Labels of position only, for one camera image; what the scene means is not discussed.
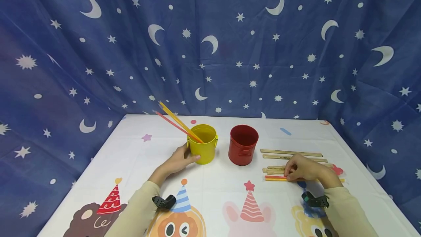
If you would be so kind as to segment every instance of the red metal cup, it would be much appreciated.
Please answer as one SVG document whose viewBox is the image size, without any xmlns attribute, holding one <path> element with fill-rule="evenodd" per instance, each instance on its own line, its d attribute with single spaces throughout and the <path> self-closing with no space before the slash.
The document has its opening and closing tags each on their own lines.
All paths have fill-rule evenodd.
<svg viewBox="0 0 421 237">
<path fill-rule="evenodd" d="M 250 164 L 257 140 L 259 140 L 259 134 L 254 128 L 244 124 L 233 127 L 228 150 L 231 162 L 239 166 Z"/>
</svg>

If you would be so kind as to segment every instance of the beige sleeve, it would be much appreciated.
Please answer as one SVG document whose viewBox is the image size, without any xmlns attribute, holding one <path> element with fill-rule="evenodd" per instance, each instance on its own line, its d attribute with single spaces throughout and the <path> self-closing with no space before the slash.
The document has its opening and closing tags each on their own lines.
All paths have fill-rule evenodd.
<svg viewBox="0 0 421 237">
<path fill-rule="evenodd" d="M 329 198 L 326 215 L 340 237 L 376 237 L 376 231 L 369 223 L 357 198 L 345 187 L 325 189 Z"/>
<path fill-rule="evenodd" d="M 143 236 L 157 211 L 152 197 L 159 194 L 160 188 L 155 183 L 146 181 L 140 189 L 136 190 L 128 201 L 127 207 L 120 213 L 104 237 Z"/>
</svg>

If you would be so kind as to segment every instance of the hand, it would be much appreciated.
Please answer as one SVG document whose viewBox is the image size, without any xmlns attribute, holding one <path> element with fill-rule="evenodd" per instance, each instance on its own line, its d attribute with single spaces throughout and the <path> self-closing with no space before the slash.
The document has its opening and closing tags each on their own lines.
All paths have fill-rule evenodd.
<svg viewBox="0 0 421 237">
<path fill-rule="evenodd" d="M 185 154 L 189 151 L 186 144 L 177 148 L 174 151 L 171 157 L 166 160 L 162 165 L 160 165 L 153 173 L 152 176 L 148 179 L 149 181 L 154 182 L 159 187 L 162 186 L 165 179 L 178 171 L 183 170 L 185 167 L 191 163 L 196 162 L 200 159 L 200 156 L 190 156 L 185 158 Z"/>
<path fill-rule="evenodd" d="M 288 181 L 298 178 L 318 179 L 325 189 L 342 187 L 342 183 L 333 170 L 307 157 L 294 155 L 285 166 L 284 176 Z"/>
</svg>

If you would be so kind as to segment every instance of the blue curtain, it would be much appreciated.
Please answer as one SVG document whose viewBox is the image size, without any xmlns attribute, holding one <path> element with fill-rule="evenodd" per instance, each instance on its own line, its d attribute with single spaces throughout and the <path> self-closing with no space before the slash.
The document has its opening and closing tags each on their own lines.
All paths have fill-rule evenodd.
<svg viewBox="0 0 421 237">
<path fill-rule="evenodd" d="M 0 0 L 2 233 L 36 236 L 123 115 L 157 101 L 328 120 L 421 232 L 420 5 Z"/>
</svg>

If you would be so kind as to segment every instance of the yellow metal cup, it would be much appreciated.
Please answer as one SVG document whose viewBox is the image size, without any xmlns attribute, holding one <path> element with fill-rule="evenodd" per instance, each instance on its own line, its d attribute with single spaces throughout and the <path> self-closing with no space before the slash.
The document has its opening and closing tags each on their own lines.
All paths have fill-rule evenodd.
<svg viewBox="0 0 421 237">
<path fill-rule="evenodd" d="M 201 165 L 210 163 L 215 157 L 215 148 L 218 143 L 215 129 L 207 124 L 198 124 L 191 128 L 191 131 L 204 142 L 201 144 L 187 137 L 187 146 L 190 146 L 191 154 L 200 155 L 200 159 L 196 163 Z"/>
</svg>

